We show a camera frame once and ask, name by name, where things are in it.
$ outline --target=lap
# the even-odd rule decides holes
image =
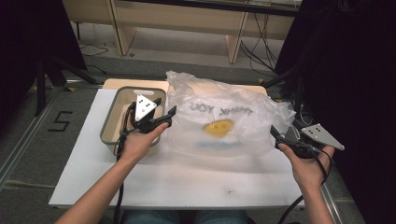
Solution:
[[[179,224],[176,210],[134,210],[125,211],[124,223]],[[245,210],[203,210],[198,211],[195,224],[247,224]]]

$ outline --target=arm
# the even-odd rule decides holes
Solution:
[[[304,197],[305,207],[309,223],[333,223],[332,216],[322,197],[320,186],[323,174],[314,159],[303,160],[298,158],[288,146],[279,144],[279,148],[289,158],[293,169],[294,179],[300,187]],[[334,153],[333,147],[323,148],[330,156]],[[323,152],[318,155],[326,170],[329,169],[330,161]]]
[[[152,141],[168,124],[151,133],[130,133],[121,158],[56,223],[98,223],[126,176],[146,155]]]

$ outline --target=hand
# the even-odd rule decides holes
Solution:
[[[298,158],[294,154],[293,150],[285,144],[279,144],[279,148],[289,158],[294,179],[299,185],[301,191],[304,193],[307,190],[320,189],[321,182],[323,180],[323,173],[321,172],[317,161],[315,161],[315,159],[307,160]],[[334,147],[325,147],[323,148],[323,151],[332,157]],[[318,158],[326,171],[328,171],[331,162],[329,157],[324,152],[321,152],[319,153]]]
[[[131,123],[131,114],[128,116],[127,127],[133,128]],[[123,129],[125,119],[125,113],[122,115],[122,125],[121,130]],[[138,133],[131,132],[126,137],[124,143],[124,149],[121,154],[121,161],[128,161],[132,163],[137,163],[140,161],[149,151],[149,147],[151,146],[154,139],[156,139],[160,134],[168,127],[168,123],[163,123],[154,129],[150,133]]]

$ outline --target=person's left hand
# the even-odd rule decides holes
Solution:
[[[128,116],[127,127],[133,128],[131,123],[131,114]],[[121,129],[123,129],[123,123],[125,119],[125,113],[122,115],[122,125]],[[168,127],[168,123],[163,123],[154,129],[150,133],[138,133],[131,132],[126,137],[124,143],[124,149],[121,154],[120,160],[128,161],[128,162],[138,162],[140,161],[149,151],[149,147],[151,146],[154,139],[156,139],[160,134]]]

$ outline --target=handheld controller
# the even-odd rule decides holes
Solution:
[[[270,133],[276,140],[276,148],[279,149],[278,144],[283,143],[290,147],[294,154],[301,159],[315,158],[325,146],[331,146],[339,150],[345,149],[320,124],[304,127],[300,131],[296,130],[295,127],[292,128],[294,130],[293,134],[285,134],[279,133],[274,126],[271,126]]]
[[[168,128],[172,126],[172,117],[176,114],[177,107],[174,106],[168,111],[168,114],[154,119],[155,108],[161,104],[161,98],[150,101],[143,95],[138,95],[136,102],[132,102],[133,110],[131,123],[140,133],[150,133],[163,123],[168,123]]]

